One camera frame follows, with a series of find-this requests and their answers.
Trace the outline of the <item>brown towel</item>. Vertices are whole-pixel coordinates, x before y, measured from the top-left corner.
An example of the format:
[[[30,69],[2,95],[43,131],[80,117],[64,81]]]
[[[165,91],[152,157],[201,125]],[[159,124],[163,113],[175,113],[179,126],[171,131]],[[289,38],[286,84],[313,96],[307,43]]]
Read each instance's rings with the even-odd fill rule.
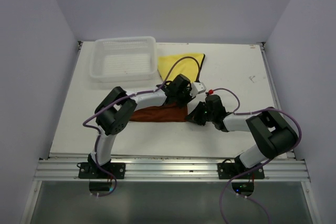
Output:
[[[135,111],[130,121],[132,122],[185,122],[188,115],[187,105],[178,106],[176,103],[151,106]]]

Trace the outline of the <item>yellow towel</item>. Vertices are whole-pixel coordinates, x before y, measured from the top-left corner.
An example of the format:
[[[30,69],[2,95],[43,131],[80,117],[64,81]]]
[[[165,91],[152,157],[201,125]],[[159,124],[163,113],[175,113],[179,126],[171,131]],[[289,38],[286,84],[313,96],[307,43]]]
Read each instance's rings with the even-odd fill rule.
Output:
[[[197,63],[190,58],[183,59],[180,61],[170,73],[167,81],[173,81],[178,74],[182,74],[187,77],[191,82],[199,80],[201,73],[202,65],[205,60],[205,55],[202,53],[189,53],[189,54],[180,54],[180,55],[170,55],[158,57],[157,69],[163,80],[165,80],[167,74],[171,70],[172,66],[183,57],[193,57],[197,60]]]

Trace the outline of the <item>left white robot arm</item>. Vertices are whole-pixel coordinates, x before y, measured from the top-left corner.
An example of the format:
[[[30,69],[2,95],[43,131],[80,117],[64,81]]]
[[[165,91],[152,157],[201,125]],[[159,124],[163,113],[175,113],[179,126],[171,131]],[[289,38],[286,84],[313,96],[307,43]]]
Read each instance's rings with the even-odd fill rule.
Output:
[[[88,156],[92,174],[104,178],[111,172],[108,163],[111,161],[114,140],[127,126],[135,111],[173,103],[185,106],[203,91],[203,84],[191,82],[182,74],[173,81],[163,82],[145,91],[131,92],[121,87],[113,88],[98,105],[94,115],[83,122],[84,127],[98,131],[94,149]]]

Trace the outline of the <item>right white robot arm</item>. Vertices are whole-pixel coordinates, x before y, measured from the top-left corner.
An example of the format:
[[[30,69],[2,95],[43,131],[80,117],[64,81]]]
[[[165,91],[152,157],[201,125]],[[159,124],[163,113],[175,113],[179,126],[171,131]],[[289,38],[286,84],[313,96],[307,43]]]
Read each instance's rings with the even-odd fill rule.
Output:
[[[228,178],[246,178],[262,168],[262,162],[295,148],[302,138],[302,131],[296,121],[294,130],[284,119],[292,117],[280,110],[268,107],[252,113],[227,112],[218,95],[208,95],[204,102],[186,116],[186,121],[204,126],[211,122],[222,132],[249,132],[255,145],[234,158],[234,162],[223,161],[219,165],[219,176],[224,173]]]

